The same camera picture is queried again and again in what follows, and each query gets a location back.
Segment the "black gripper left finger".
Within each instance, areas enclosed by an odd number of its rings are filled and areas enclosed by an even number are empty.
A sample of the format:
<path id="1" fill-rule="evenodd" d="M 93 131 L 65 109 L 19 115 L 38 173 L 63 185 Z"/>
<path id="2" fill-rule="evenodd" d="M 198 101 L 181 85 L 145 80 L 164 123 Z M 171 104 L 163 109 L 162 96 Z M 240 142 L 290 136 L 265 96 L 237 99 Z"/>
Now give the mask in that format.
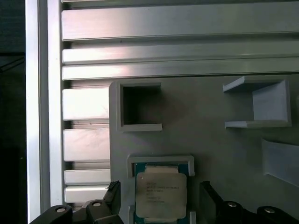
<path id="1" fill-rule="evenodd" d="M 33 224 L 121 224 L 121 183 L 111 182 L 102 200 L 85 203 L 78 211 L 68 205 L 56 205 L 31 223 Z"/>

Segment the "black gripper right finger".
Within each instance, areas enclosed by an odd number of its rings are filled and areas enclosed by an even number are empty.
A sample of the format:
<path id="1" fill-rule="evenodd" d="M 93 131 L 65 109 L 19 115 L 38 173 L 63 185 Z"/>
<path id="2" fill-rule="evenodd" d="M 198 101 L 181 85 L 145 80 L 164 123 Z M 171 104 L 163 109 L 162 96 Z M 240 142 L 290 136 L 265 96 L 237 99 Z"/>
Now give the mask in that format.
<path id="1" fill-rule="evenodd" d="M 209 224 L 291 224 L 292 216 L 283 210 L 262 206 L 250 212 L 237 202 L 224 201 L 209 181 L 199 186 L 200 210 Z"/>

